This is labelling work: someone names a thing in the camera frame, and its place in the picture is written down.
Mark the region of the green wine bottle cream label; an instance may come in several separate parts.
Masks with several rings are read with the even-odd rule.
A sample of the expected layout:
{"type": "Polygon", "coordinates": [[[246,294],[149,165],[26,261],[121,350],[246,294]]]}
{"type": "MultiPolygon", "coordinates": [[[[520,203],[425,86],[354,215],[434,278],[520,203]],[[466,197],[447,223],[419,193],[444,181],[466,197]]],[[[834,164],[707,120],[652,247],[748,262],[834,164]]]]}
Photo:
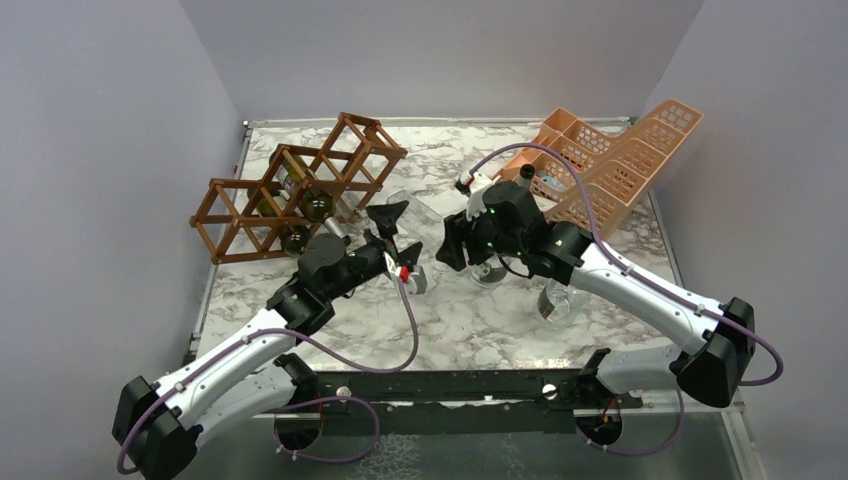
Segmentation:
{"type": "MultiPolygon", "coordinates": [[[[268,199],[259,195],[260,199],[255,207],[262,217],[273,217],[276,211],[271,206],[268,199]]],[[[299,257],[307,247],[308,242],[312,239],[311,224],[288,224],[280,228],[277,234],[281,249],[289,257],[299,257]]]]}

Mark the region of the dark green wine bottle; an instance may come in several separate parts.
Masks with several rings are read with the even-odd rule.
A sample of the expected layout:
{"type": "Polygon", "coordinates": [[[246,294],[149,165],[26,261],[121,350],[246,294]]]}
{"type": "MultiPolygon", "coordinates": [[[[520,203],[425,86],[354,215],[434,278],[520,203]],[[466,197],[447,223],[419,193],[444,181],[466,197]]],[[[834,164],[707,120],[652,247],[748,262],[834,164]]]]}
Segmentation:
{"type": "Polygon", "coordinates": [[[324,223],[336,214],[336,203],[332,194],[315,186],[300,187],[303,176],[288,162],[283,155],[280,156],[280,168],[275,178],[283,185],[285,195],[280,190],[271,190],[270,193],[278,207],[284,210],[288,200],[296,192],[302,193],[296,209],[300,215],[312,223],[324,223]]]}

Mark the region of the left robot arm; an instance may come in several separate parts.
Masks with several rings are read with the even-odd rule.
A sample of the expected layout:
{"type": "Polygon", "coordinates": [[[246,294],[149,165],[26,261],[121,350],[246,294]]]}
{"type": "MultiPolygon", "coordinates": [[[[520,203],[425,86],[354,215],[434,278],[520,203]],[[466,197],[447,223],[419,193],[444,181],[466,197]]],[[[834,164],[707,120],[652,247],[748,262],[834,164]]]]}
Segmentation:
{"type": "Polygon", "coordinates": [[[349,297],[381,276],[392,282],[410,322],[412,350],[395,369],[408,367],[420,345],[409,297],[426,289],[417,268],[422,243],[400,250],[394,239],[408,206],[402,200],[367,207],[377,230],[364,231],[364,244],[353,251],[333,233],[314,237],[292,277],[228,340],[153,382],[142,376],[128,382],[112,427],[120,445],[118,472],[172,479],[207,441],[233,425],[274,407],[298,411],[321,403],[307,365],[298,362],[295,368],[272,371],[264,367],[300,343],[361,372],[379,373],[379,368],[345,358],[312,336],[334,316],[335,299],[349,297]]]}

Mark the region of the olive wine bottle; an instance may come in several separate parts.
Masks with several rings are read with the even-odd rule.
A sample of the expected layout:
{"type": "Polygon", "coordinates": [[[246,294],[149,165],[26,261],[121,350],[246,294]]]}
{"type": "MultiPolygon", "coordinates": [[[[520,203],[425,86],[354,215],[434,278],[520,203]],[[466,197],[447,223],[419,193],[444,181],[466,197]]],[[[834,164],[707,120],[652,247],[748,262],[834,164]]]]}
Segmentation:
{"type": "Polygon", "coordinates": [[[521,166],[519,175],[516,177],[516,183],[523,188],[529,189],[536,175],[535,166],[528,163],[521,166]]]}

